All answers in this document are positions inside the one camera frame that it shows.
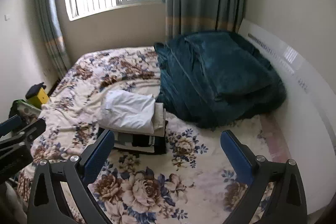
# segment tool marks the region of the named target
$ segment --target black clamp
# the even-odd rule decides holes
[[[6,135],[20,124],[18,115],[11,117],[0,124],[0,135]],[[45,127],[45,121],[40,118],[17,135],[0,142],[0,184],[33,161],[31,144],[45,131]]]
[[[256,223],[307,223],[305,193],[294,160],[270,162],[255,156],[231,131],[221,135],[221,146],[237,173],[237,180],[249,187],[224,224],[248,224],[269,182],[274,182],[268,205]],[[73,155],[65,162],[39,162],[31,187],[28,224],[76,224],[64,197],[60,182],[68,183],[72,197],[87,224],[110,224],[87,188],[98,176],[114,145],[114,134],[105,130],[81,156]]]

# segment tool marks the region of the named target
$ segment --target yellow box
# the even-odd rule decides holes
[[[45,93],[43,88],[40,88],[37,95],[33,96],[32,98],[29,98],[28,102],[32,104],[34,107],[41,108],[41,106],[46,102],[48,102],[48,100],[49,100],[48,95]]]

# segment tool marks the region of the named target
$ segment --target floral bedspread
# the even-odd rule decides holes
[[[31,148],[33,163],[19,177],[18,191],[27,201],[36,165],[80,155],[96,140],[99,108],[109,90],[158,95],[160,70],[153,47],[123,48],[83,55],[43,106],[46,131]],[[214,130],[199,129],[168,113],[167,154],[139,155],[112,150],[89,189],[115,224],[222,224],[243,196],[220,147],[220,134],[231,129],[256,155],[272,160],[259,116]],[[260,219],[272,185],[252,222]],[[63,190],[78,222],[84,222],[67,185]]]

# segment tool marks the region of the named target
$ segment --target teal blanket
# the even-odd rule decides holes
[[[181,35],[156,43],[161,70],[157,102],[201,128],[278,108],[285,87],[270,62],[233,32]]]

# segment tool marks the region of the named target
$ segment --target folded clothes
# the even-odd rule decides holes
[[[117,131],[153,134],[155,110],[153,95],[141,95],[124,90],[111,90],[101,105],[101,127]]]
[[[114,131],[114,148],[121,151],[137,151],[141,154],[159,155],[166,153],[165,137],[148,136]]]
[[[166,109],[163,108],[163,103],[155,103],[154,107],[154,115],[152,117],[152,124],[153,124],[153,133],[143,133],[143,132],[136,132],[125,130],[124,128],[115,128],[113,125],[108,125],[105,122],[106,119],[102,119],[99,122],[99,125],[102,128],[109,129],[112,131],[129,133],[129,134],[143,134],[143,135],[151,135],[157,137],[163,137],[165,135],[165,120],[166,120]]]

